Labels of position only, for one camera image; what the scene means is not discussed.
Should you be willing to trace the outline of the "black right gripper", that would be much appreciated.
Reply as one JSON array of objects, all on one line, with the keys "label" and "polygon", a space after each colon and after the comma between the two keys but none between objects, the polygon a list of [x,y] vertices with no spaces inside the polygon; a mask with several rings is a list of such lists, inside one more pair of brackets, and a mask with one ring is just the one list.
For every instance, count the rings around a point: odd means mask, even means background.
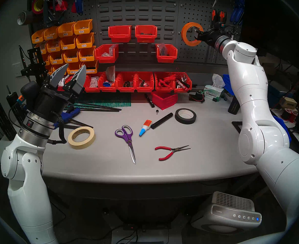
[{"label": "black right gripper", "polygon": [[196,30],[195,31],[200,38],[198,39],[197,37],[194,37],[194,42],[205,42],[207,45],[211,47],[215,47],[215,43],[218,38],[222,36],[222,34],[219,31],[216,30],[210,30],[210,31],[201,31],[201,30]]}]

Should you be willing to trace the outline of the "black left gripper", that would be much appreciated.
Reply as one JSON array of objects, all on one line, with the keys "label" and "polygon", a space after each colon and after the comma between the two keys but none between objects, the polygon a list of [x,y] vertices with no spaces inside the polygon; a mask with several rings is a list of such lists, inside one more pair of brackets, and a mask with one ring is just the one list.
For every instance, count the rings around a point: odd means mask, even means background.
[{"label": "black left gripper", "polygon": [[64,92],[56,90],[68,66],[69,64],[65,64],[56,69],[50,76],[50,83],[46,82],[42,86],[39,86],[35,81],[29,83],[30,118],[57,121],[64,108],[68,104],[75,102],[75,95],[83,93],[86,80],[86,65],[83,65],[72,79],[64,85]]}]

